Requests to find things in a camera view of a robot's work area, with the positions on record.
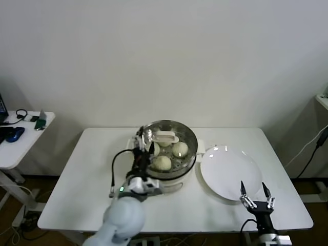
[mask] computer mouse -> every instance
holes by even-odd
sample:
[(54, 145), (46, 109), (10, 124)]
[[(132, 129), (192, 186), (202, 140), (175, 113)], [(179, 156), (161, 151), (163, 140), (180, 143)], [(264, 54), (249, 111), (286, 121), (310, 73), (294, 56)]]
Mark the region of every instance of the computer mouse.
[(6, 141), (7, 142), (16, 142), (21, 135), (25, 132), (25, 128), (24, 127), (15, 127), (13, 129), (13, 131), (11, 131), (7, 137), (6, 137)]

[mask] wooden floor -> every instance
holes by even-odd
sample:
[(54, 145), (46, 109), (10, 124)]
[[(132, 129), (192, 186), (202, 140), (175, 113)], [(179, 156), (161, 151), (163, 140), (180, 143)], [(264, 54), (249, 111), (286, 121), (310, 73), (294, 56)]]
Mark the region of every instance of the wooden floor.
[[(42, 178), (28, 178), (24, 186), (34, 189), (41, 189), (40, 195), (37, 198), (39, 202), (46, 202), (51, 194), (51, 190), (56, 184), (55, 179), (42, 179)], [(295, 187), (300, 194), (311, 194), (316, 192), (316, 188), (309, 182), (295, 183)], [(0, 198), (5, 194), (5, 191), (0, 188)], [(314, 226), (309, 230), (290, 231), (287, 235), (290, 235), (293, 245), (296, 246), (308, 246), (308, 245), (327, 245), (328, 239), (328, 207), (326, 203), (312, 203), (306, 204), (306, 207), (314, 221)], [(21, 208), (21, 204), (13, 197), (10, 197), (5, 206), (0, 211), (0, 234), (9, 226), (11, 226), (12, 220), (15, 218), (17, 212)], [(26, 233), (26, 237), (36, 237), (42, 234), (43, 231), (36, 229), (33, 232)], [(13, 230), (5, 232), (0, 236), (0, 246), (13, 245), (11, 240), (8, 239), (13, 234)], [(153, 237), (154, 234), (146, 235), (140, 234), (137, 237)], [(178, 237), (185, 238), (187, 234), (160, 234), (161, 239)], [(251, 234), (252, 238), (256, 238), (256, 233)], [(178, 239), (173, 239), (168, 245), (175, 246), (179, 243)], [(222, 245), (222, 246), (236, 246), (239, 245), (239, 237), (236, 233), (227, 234), (196, 234), (189, 237), (186, 243), (190, 246), (210, 246), (210, 245)], [(63, 235), (58, 232), (49, 232), (44, 237), (35, 241), (26, 241), (20, 239), (18, 246), (72, 246), (73, 243), (69, 242)], [(162, 246), (167, 246), (167, 242), (163, 242)]]

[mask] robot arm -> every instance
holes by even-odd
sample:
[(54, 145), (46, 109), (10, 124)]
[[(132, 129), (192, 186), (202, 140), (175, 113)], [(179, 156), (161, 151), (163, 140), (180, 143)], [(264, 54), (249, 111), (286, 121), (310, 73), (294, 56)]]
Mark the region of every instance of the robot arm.
[(135, 136), (132, 170), (127, 181), (115, 193), (111, 205), (106, 209), (99, 231), (88, 238), (83, 246), (126, 246), (145, 224), (145, 210), (142, 202), (149, 196), (162, 194), (159, 180), (151, 179), (146, 169), (151, 163), (154, 145), (145, 150), (143, 128)]
[(270, 190), (262, 183), (266, 201), (252, 201), (246, 194), (246, 189), (241, 182), (240, 200), (248, 212), (256, 217), (257, 230), (260, 246), (280, 245), (290, 246), (292, 242), (289, 236), (281, 236), (274, 229), (270, 215), (274, 210), (275, 198), (271, 196)]

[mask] laptop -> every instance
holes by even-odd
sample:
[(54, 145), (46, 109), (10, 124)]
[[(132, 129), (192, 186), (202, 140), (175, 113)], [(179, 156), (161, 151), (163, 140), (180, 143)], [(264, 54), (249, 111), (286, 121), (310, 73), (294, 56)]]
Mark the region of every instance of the laptop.
[(0, 123), (4, 122), (7, 117), (8, 117), (8, 112), (4, 104), (4, 101), (2, 100), (2, 97), (0, 95)]

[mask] white table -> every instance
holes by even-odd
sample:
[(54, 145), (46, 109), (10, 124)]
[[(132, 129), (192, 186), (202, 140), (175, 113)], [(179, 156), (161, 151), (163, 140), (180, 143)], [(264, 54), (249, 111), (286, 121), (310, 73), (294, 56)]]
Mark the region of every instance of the white table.
[[(8, 122), (16, 122), (18, 119), (16, 118), (15, 111), (9, 111), (9, 117), (5, 120)], [(40, 112), (29, 111), (29, 115), (39, 116)], [(55, 118), (55, 114), (52, 112), (46, 112), (47, 123), (48, 126), (52, 120)], [(38, 140), (38, 138), (43, 134), (43, 131), (35, 131), (34, 129), (35, 122), (29, 121), (20, 121), (14, 125), (2, 126), (2, 127), (24, 127), (25, 132), (20, 136), (19, 140), (16, 142), (6, 142), (3, 141), (0, 143), (0, 170), (5, 170), (5, 172), (11, 175), (16, 182), (23, 183), (25, 180), (22, 176), (14, 170), (14, 168), (19, 164), (22, 158), (26, 155), (26, 153), (31, 149), (34, 143)], [(17, 200), (19, 200), (23, 205), (27, 206), (27, 211), (42, 211), (44, 204), (37, 203), (31, 195), (26, 194), (22, 189), (15, 187), (15, 182), (11, 181), (10, 178), (7, 177), (2, 171), (0, 171), (0, 184), (9, 185), (4, 186), (3, 188), (7, 191), (7, 194), (2, 198), (0, 202), (0, 209), (5, 204), (9, 195), (14, 196)], [(38, 190), (33, 190), (33, 195), (37, 195)], [(22, 221), (22, 214), (24, 212), (24, 207), (20, 210), (17, 217), (14, 219), (13, 226), (17, 227), (20, 225)]]
[[(259, 128), (193, 128), (205, 147), (229, 145), (248, 152), (258, 163), (263, 181), (276, 197), (272, 221), (278, 230), (306, 229), (313, 221), (264, 133)], [(38, 226), (46, 230), (95, 232), (109, 206), (113, 156), (126, 147), (137, 129), (86, 129), (77, 143)], [(117, 184), (131, 167), (126, 154), (115, 163)], [(204, 184), (196, 164), (188, 183), (173, 194), (150, 197), (143, 205), (142, 232), (239, 232), (253, 216), (240, 204), (220, 199)], [(263, 190), (254, 199), (265, 200)], [(248, 223), (245, 231), (256, 231)]]

